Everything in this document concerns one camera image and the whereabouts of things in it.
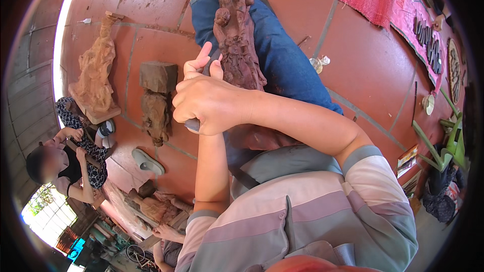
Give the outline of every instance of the window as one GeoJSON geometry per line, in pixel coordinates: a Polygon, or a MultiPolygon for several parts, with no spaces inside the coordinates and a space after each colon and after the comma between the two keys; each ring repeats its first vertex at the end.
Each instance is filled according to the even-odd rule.
{"type": "Polygon", "coordinates": [[[48,245],[55,247],[61,233],[77,219],[66,197],[51,183],[42,185],[22,210],[24,222],[48,245]]]}

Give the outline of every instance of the jeans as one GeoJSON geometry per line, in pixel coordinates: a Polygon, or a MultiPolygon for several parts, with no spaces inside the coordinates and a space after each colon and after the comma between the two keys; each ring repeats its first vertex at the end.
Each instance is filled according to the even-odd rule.
{"type": "MultiPolygon", "coordinates": [[[[207,41],[213,45],[210,55],[218,48],[214,35],[215,12],[218,0],[190,0],[195,41],[199,46],[207,41]]],[[[255,0],[249,14],[254,21],[254,40],[259,66],[267,78],[267,93],[316,104],[343,114],[341,107],[332,103],[328,91],[306,55],[287,35],[271,10],[260,0],[255,0]]],[[[227,162],[242,166],[261,153],[249,149],[234,149],[224,133],[227,162]]]]}

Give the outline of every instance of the white slipper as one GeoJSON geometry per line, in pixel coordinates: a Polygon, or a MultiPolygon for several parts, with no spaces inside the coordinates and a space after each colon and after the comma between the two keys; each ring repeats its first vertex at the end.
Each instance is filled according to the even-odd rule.
{"type": "Polygon", "coordinates": [[[151,171],[158,175],[163,175],[165,173],[165,167],[140,148],[134,148],[133,151],[131,151],[131,155],[141,170],[151,171]]]}

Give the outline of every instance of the green chair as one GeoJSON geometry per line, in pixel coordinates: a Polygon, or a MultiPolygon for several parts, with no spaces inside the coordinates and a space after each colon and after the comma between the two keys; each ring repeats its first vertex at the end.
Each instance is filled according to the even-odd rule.
{"type": "Polygon", "coordinates": [[[449,120],[440,119],[440,123],[446,127],[451,127],[452,131],[449,135],[449,140],[447,141],[447,145],[445,148],[442,148],[440,151],[440,155],[437,150],[434,148],[430,140],[425,135],[424,131],[420,128],[419,124],[415,120],[412,122],[412,127],[423,140],[427,148],[430,150],[430,153],[434,157],[434,160],[427,158],[424,155],[419,154],[422,160],[426,161],[431,166],[435,167],[437,170],[442,172],[449,162],[453,158],[454,163],[460,167],[463,171],[469,170],[469,161],[465,157],[465,148],[464,148],[464,138],[462,135],[462,112],[458,112],[456,107],[453,105],[452,101],[449,99],[449,96],[445,93],[445,91],[440,88],[440,92],[444,95],[447,102],[451,106],[454,114],[457,117],[457,121],[454,123],[449,120]]]}

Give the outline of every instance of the red tile floor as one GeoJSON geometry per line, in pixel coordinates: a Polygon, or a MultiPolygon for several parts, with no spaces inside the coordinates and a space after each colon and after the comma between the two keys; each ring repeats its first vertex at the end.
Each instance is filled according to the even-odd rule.
{"type": "MultiPolygon", "coordinates": [[[[449,118],[451,108],[439,94],[431,116],[419,105],[431,91],[424,64],[406,41],[394,30],[375,27],[362,15],[336,0],[269,0],[275,14],[292,39],[308,56],[327,55],[331,63],[320,78],[345,116],[356,120],[372,141],[396,167],[397,158],[405,150],[419,144],[419,152],[428,155],[411,127],[415,82],[418,86],[415,120],[435,143],[444,132],[440,118],[449,118]]],[[[99,33],[100,19],[106,10],[125,15],[115,24],[112,39],[116,45],[110,80],[113,98],[122,109],[114,118],[117,125],[118,149],[108,159],[108,179],[124,192],[138,189],[146,180],[154,179],[158,187],[175,193],[190,203],[194,197],[198,137],[183,124],[172,122],[172,135],[162,147],[154,147],[150,137],[141,130],[139,66],[144,61],[160,60],[178,64],[178,80],[183,64],[197,56],[200,47],[194,41],[192,11],[188,0],[73,0],[64,34],[61,64],[68,82],[80,74],[77,58],[91,47],[99,33]],[[79,23],[92,18],[93,23],[79,23]],[[166,174],[155,178],[142,172],[131,157],[133,148],[142,148],[166,168],[166,174]]],[[[445,25],[443,39],[456,37],[445,25]]],[[[442,85],[449,94],[449,86],[442,85]]],[[[457,105],[462,109],[464,95],[457,105]]],[[[421,160],[399,179],[404,184],[420,168],[421,160]]],[[[113,215],[122,215],[112,204],[104,206],[113,215]]]]}

